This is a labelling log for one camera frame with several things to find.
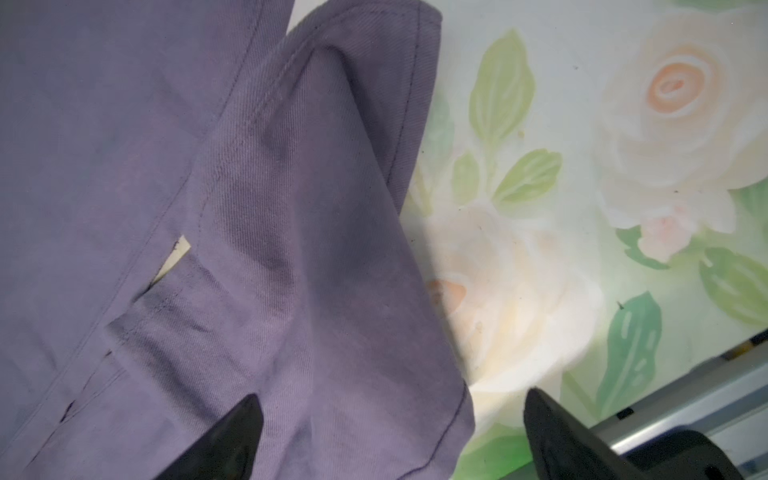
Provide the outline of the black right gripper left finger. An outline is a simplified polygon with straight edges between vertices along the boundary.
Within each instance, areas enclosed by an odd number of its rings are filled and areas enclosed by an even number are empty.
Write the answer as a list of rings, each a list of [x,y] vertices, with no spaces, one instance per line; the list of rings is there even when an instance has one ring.
[[[250,479],[263,426],[259,399],[248,394],[155,480]]]

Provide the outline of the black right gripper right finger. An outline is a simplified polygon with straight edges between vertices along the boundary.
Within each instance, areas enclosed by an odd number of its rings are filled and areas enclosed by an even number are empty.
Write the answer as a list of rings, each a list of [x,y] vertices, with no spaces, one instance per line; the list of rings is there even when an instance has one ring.
[[[540,479],[629,480],[646,477],[539,388],[527,392],[523,419],[533,464]]]

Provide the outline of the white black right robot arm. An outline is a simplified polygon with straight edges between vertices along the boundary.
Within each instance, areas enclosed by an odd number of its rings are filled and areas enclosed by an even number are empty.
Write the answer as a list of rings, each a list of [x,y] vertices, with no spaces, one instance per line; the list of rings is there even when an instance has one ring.
[[[249,479],[263,429],[254,394],[242,398],[159,479]],[[741,479],[700,432],[677,430],[621,456],[543,390],[527,392],[524,426],[540,479]]]

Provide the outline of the purple trousers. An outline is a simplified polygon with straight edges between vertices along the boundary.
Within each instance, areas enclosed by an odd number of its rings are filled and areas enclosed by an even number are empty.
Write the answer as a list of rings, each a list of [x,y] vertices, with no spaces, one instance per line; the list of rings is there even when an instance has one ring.
[[[1,5],[1,475],[447,479],[472,401],[400,223],[423,1]]]

